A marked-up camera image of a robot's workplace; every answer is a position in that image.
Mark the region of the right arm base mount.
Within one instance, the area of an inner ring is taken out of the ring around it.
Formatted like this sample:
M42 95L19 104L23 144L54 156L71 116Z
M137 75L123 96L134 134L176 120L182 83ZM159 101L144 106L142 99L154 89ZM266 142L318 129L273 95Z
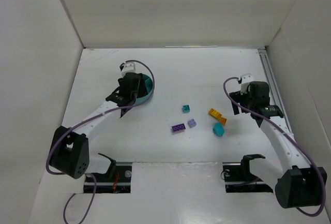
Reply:
M273 193L273 190L260 178L250 172L252 160L265 157L261 154L244 155L240 162L223 162L221 178L225 182L226 193Z

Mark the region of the dark purple long lego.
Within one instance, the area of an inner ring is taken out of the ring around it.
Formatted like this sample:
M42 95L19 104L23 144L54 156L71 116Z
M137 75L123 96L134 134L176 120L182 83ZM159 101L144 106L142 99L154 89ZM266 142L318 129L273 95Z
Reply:
M185 126L184 123L171 126L172 133L178 133L178 132L182 132L182 131L185 131L185 130L186 130L186 126Z

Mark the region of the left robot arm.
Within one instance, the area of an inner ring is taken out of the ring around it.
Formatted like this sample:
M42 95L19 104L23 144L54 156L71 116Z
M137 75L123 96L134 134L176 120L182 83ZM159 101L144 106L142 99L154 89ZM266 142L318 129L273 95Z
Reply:
M109 174L114 160L101 152L91 153L92 142L111 123L141 104L148 96L147 80L149 77L142 73L126 73L118 80L118 88L86 119L73 127L58 127L47 158L47 171L74 179L89 173Z

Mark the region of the yellow long lego brick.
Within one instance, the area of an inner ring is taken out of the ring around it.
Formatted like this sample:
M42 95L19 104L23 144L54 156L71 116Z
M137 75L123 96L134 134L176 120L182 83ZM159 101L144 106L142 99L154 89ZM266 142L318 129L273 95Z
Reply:
M213 118L215 118L217 120L220 120L222 117L222 114L213 108L211 108L208 113L210 116L212 116Z

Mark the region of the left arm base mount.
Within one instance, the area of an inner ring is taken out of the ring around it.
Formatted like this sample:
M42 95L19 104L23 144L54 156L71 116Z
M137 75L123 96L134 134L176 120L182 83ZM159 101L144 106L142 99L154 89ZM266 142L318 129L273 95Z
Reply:
M96 193L130 193L132 163L117 162L115 159L98 153L92 155L87 167L83 192L92 193L96 187Z

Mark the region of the light purple square lego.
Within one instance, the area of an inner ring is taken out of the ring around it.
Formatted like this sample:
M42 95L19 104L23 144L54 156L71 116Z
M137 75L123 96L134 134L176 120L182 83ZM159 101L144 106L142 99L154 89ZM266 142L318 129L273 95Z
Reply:
M197 125L197 123L196 123L196 121L194 120L194 119L190 119L189 121L188 121L188 126L190 127L190 128L193 128L193 127L195 127Z

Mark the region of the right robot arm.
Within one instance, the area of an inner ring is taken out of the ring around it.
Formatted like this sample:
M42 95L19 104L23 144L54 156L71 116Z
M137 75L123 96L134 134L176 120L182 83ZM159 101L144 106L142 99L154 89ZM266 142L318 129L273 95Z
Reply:
M275 167L261 154L245 155L239 171L244 179L262 180L274 192L282 208L296 208L306 216L319 215L326 203L327 173L318 167L289 132L284 113L270 103L269 85L255 81L251 75L235 77L240 90L226 93L235 115L249 113L271 143L281 168ZM303 207L318 206L312 214Z

